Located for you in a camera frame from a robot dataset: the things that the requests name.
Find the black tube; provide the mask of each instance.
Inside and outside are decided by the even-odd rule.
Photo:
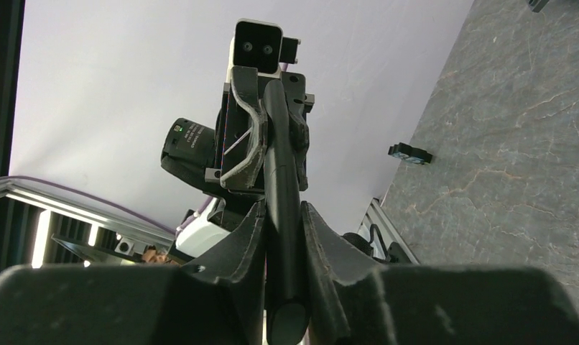
[[[280,80],[264,90],[269,147],[264,160],[267,205],[267,340],[297,344],[306,332],[307,273],[300,189],[290,143],[290,115]]]

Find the white wall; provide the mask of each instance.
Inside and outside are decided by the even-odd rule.
[[[177,117],[213,127],[237,19],[302,39],[316,104],[311,201],[355,231],[382,196],[473,0],[28,1],[12,175],[122,203],[176,226],[205,197],[159,167]]]

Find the fluorescent light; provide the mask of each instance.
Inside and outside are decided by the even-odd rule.
[[[34,254],[32,256],[32,267],[40,268],[44,262],[46,242],[48,242],[48,229],[50,228],[50,210],[40,212],[38,216],[38,228],[36,230],[36,241],[34,243]]]
[[[97,233],[99,232],[99,226],[93,224],[91,225],[91,231],[88,233],[88,245],[94,246],[97,242]]]

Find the person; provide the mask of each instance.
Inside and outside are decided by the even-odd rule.
[[[157,250],[156,247],[154,246],[150,246],[144,251],[142,255],[142,260],[144,260],[144,262],[147,264],[169,264],[169,265],[176,264],[180,266],[179,263],[167,257],[166,252],[163,252],[162,250]]]

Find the white panel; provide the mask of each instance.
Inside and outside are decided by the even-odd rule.
[[[382,196],[472,0],[39,0],[25,9],[11,173],[96,194],[175,228],[204,195],[159,167],[177,117],[210,127],[239,18],[302,39],[311,201],[355,231]]]

